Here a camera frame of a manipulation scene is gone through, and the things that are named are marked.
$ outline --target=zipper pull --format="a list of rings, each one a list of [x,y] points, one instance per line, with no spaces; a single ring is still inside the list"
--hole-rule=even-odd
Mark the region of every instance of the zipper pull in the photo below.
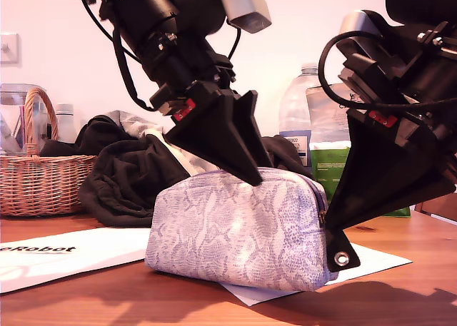
[[[319,226],[323,227],[326,224],[326,211],[319,210]]]

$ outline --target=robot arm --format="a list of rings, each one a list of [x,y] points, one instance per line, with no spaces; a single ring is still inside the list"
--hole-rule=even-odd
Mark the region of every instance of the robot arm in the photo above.
[[[328,260],[358,259],[342,230],[452,193],[457,183],[455,0],[386,0],[389,26],[372,11],[346,17],[319,63],[323,90],[350,107],[351,151],[326,215]],[[364,101],[337,96],[323,70],[330,48],[347,58],[340,79]]]
[[[166,139],[258,185],[258,166],[271,166],[253,117],[257,93],[230,89],[235,73],[230,60],[217,54],[205,37],[228,22],[250,33],[271,25],[264,0],[101,0],[100,17],[114,25],[119,68],[136,97],[121,38],[135,53],[159,90],[154,108],[176,124]]]

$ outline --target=basket handle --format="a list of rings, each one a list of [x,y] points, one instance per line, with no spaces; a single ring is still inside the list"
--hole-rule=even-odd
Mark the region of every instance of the basket handle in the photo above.
[[[34,99],[36,96],[39,96],[46,106],[46,110],[48,111],[49,118],[51,119],[51,128],[52,128],[52,139],[57,140],[59,138],[59,130],[57,127],[57,117],[56,113],[54,112],[54,108],[52,107],[51,99],[49,99],[48,95],[42,88],[32,88],[27,92],[26,96],[26,103],[24,106],[24,114],[26,119],[26,149],[27,155],[38,155],[38,140],[35,139],[35,132],[34,132]]]

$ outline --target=wicker basket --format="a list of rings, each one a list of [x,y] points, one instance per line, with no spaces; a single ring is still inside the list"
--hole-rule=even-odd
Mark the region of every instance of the wicker basket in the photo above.
[[[0,156],[2,215],[23,217],[79,211],[79,186],[95,164],[96,156],[39,157],[32,118],[37,95],[50,116],[52,139],[58,138],[57,117],[49,97],[40,88],[31,89],[25,103],[27,157]]]

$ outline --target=white wall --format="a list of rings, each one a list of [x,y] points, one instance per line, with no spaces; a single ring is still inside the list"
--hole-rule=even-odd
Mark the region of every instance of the white wall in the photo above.
[[[254,35],[243,33],[232,62],[237,74],[233,87],[239,93],[258,91],[257,121],[262,134],[271,136],[278,132],[278,106],[287,85],[303,62],[318,60],[325,43],[338,33],[344,15],[371,9],[386,16],[386,9],[384,0],[267,2],[273,26]],[[75,105],[78,122],[121,109],[172,125],[169,118],[142,111],[130,100],[111,43],[79,0],[1,0],[1,31],[17,32],[21,42],[21,62],[1,67],[2,82],[44,87],[55,103]],[[209,36],[209,42],[227,54],[234,38],[234,29],[224,26]],[[339,54],[330,57],[329,81],[337,80],[342,60]],[[134,61],[129,65],[139,96],[149,103],[156,84],[140,65]]]

